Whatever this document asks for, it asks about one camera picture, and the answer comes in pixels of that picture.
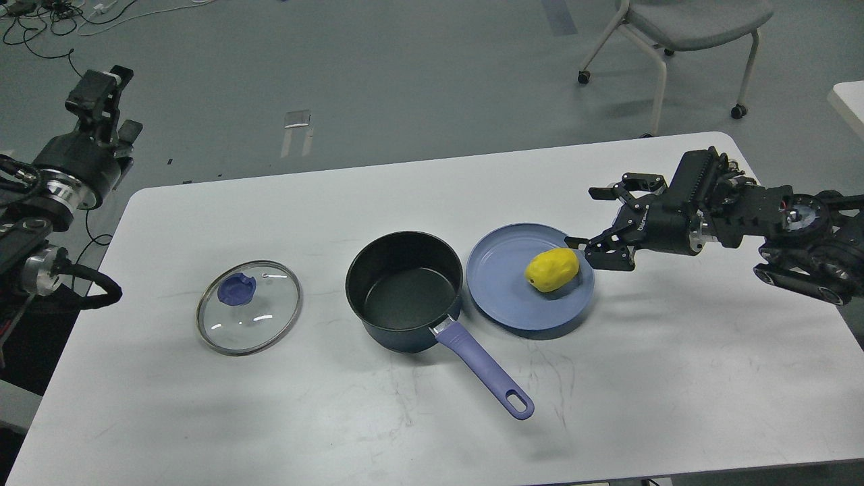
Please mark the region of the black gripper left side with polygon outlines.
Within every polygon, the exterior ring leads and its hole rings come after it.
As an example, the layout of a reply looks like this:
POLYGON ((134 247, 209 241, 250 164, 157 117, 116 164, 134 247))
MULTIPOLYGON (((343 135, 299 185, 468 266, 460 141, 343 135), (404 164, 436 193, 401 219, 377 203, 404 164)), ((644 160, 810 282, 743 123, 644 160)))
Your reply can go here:
POLYGON ((70 210, 98 209, 117 190, 134 164, 133 150, 143 125, 120 122, 119 101, 134 70, 114 65, 89 69, 69 92, 65 108, 77 117, 75 133, 56 136, 35 157, 47 197, 70 210))

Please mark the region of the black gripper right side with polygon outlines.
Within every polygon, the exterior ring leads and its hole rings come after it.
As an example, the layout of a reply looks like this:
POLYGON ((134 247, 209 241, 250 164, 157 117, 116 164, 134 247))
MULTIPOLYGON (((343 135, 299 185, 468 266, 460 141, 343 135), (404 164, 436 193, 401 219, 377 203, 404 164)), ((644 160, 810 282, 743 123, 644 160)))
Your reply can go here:
POLYGON ((593 237, 564 238, 565 246, 580 250, 593 270, 635 270, 635 250, 695 256, 705 245, 698 210, 689 203, 660 196, 668 189, 662 175, 624 173, 608 187, 591 187, 593 200, 619 200, 618 223, 593 237))

